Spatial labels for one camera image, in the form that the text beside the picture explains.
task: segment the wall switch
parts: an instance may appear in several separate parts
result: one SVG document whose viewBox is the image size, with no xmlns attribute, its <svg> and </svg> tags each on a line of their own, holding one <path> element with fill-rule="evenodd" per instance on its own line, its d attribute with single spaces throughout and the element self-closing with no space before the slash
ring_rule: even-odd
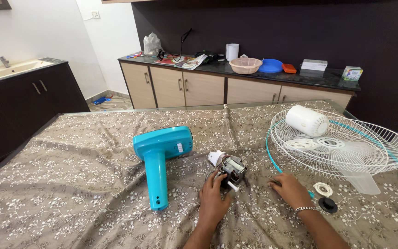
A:
<svg viewBox="0 0 398 249">
<path fill-rule="evenodd" d="M 91 12 L 91 15 L 93 16 L 93 19 L 101 19 L 101 17 L 99 16 L 99 12 L 97 10 L 93 10 Z"/>
</svg>

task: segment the orange box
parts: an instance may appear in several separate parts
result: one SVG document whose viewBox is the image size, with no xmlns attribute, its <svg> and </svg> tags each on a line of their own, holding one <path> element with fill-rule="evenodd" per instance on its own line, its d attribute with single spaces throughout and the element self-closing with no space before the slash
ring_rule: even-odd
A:
<svg viewBox="0 0 398 249">
<path fill-rule="evenodd" d="M 282 64 L 282 68 L 284 69 L 285 73 L 295 74 L 297 70 L 291 64 Z"/>
</svg>

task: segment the blue plastic lid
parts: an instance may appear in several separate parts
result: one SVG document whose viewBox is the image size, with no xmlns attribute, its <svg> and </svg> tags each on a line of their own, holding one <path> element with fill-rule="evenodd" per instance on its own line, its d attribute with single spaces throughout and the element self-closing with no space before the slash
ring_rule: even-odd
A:
<svg viewBox="0 0 398 249">
<path fill-rule="evenodd" d="M 282 70 L 284 70 L 282 68 L 282 62 L 278 61 L 276 59 L 264 59 L 262 61 L 262 65 L 259 67 L 260 72 L 263 73 L 278 73 L 278 72 L 282 72 Z"/>
</svg>

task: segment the hand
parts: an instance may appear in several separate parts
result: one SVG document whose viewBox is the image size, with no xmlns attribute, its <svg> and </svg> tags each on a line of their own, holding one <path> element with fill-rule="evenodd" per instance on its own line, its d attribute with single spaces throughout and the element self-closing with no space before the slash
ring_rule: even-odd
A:
<svg viewBox="0 0 398 249">
<path fill-rule="evenodd" d="M 275 180 L 279 181 L 282 186 L 275 184 L 274 182 L 268 182 L 268 186 L 282 196 L 282 199 L 294 210 L 299 207 L 314 207 L 311 197 L 308 194 L 308 190 L 299 183 L 299 181 L 292 175 L 281 173 L 274 177 Z"/>
<path fill-rule="evenodd" d="M 207 228 L 216 229 L 219 221 L 221 221 L 228 211 L 231 203 L 231 195 L 226 194 L 225 199 L 222 200 L 220 186 L 222 180 L 227 177 L 227 174 L 218 176 L 213 183 L 213 179 L 218 171 L 213 172 L 203 184 L 199 192 L 200 207 L 199 207 L 199 222 L 198 225 Z"/>
</svg>

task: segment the plastic basket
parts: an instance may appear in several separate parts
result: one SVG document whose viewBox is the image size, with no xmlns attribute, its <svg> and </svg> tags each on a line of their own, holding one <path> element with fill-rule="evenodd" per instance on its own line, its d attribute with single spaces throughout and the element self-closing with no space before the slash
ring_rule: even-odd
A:
<svg viewBox="0 0 398 249">
<path fill-rule="evenodd" d="M 236 58 L 229 64 L 236 74 L 253 74 L 262 65 L 262 61 L 254 58 Z"/>
</svg>

